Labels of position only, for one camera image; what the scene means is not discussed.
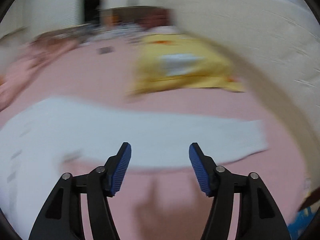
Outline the white fluffy cardigan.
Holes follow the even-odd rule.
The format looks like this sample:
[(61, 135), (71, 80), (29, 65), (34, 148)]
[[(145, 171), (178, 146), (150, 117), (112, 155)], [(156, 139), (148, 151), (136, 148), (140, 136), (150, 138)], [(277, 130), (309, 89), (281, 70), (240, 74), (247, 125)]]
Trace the white fluffy cardigan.
[(49, 185), (64, 160), (105, 161), (124, 142), (132, 146), (131, 165), (147, 170), (187, 167), (192, 142), (218, 164), (268, 149), (260, 120), (125, 111), (52, 97), (1, 128), (1, 208), (9, 216), (17, 214), (17, 184), (33, 171)]

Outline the pink bed sheet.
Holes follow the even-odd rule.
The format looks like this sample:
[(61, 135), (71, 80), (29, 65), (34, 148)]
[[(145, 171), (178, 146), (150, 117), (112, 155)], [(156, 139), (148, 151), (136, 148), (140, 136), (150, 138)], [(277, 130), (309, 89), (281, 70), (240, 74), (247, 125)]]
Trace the pink bed sheet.
[(231, 172), (259, 174), (291, 222), (305, 197), (305, 165), (279, 119), (250, 91), (179, 89), (125, 95), (138, 47), (122, 39), (62, 55), (1, 112), (1, 209), (28, 238), (64, 172), (103, 165), (125, 141), (132, 158), (109, 200), (122, 239), (199, 239), (212, 201), (188, 148)]

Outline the pink crumpled duvet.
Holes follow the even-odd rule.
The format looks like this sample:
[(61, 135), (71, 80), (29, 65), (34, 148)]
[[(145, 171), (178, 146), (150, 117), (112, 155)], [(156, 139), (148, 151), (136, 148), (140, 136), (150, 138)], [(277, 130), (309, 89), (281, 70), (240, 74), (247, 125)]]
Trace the pink crumpled duvet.
[(74, 38), (38, 38), (1, 76), (1, 110), (6, 109), (35, 79), (40, 70), (78, 45)]

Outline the small black box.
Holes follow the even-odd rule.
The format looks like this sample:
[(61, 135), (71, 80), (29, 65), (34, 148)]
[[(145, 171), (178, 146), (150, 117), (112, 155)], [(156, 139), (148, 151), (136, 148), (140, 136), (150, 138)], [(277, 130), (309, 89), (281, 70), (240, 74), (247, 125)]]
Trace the small black box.
[(98, 49), (98, 54), (103, 55), (103, 54), (108, 54), (113, 51), (112, 47), (103, 47)]

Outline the cream tufted headboard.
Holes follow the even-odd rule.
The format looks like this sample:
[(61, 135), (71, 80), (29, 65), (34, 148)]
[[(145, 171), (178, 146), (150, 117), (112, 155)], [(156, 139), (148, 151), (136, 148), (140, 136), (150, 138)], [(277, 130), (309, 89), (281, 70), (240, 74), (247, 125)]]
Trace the cream tufted headboard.
[(255, 67), (279, 93), (274, 106), (299, 138), (319, 184), (319, 23), (304, 0), (164, 0), (176, 25)]

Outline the yellow cartoon pillow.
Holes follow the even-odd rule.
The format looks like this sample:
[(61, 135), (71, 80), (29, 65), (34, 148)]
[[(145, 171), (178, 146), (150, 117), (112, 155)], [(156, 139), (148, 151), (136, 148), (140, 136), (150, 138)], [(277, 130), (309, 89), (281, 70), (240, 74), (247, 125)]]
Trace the yellow cartoon pillow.
[(207, 42), (185, 34), (143, 36), (129, 94), (180, 88), (245, 90), (232, 62)]

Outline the maroon bag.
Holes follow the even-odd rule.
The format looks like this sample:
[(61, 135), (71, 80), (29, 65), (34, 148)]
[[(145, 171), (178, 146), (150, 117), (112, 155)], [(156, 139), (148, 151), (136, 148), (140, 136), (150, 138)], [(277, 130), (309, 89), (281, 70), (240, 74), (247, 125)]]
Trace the maroon bag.
[(139, 22), (139, 25), (144, 29), (171, 25), (170, 14), (171, 11), (169, 9), (156, 8), (146, 14)]

